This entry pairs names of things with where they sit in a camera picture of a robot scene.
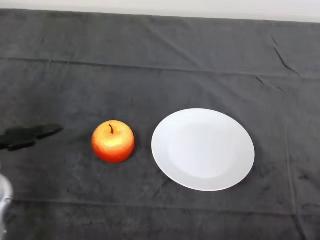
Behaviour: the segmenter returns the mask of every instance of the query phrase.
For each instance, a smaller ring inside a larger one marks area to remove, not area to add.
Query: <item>dark gray tablecloth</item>
[[[319,80],[319,24],[0,10],[0,131],[65,127],[0,152],[8,239],[320,239]],[[157,167],[155,127],[187,108],[249,132],[241,183],[200,192]],[[111,119],[136,137],[122,164],[91,148]]]

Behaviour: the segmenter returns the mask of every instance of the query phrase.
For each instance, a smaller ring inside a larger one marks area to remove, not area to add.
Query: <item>plate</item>
[[[151,148],[164,174],[199,191],[238,184],[255,161],[247,131],[231,117],[209,109],[185,109],[166,117],[153,133]]]

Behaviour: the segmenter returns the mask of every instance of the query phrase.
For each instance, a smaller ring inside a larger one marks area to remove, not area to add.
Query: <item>apple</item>
[[[91,138],[91,145],[94,153],[103,161],[120,163],[134,150],[135,136],[125,123],[110,120],[96,128]]]

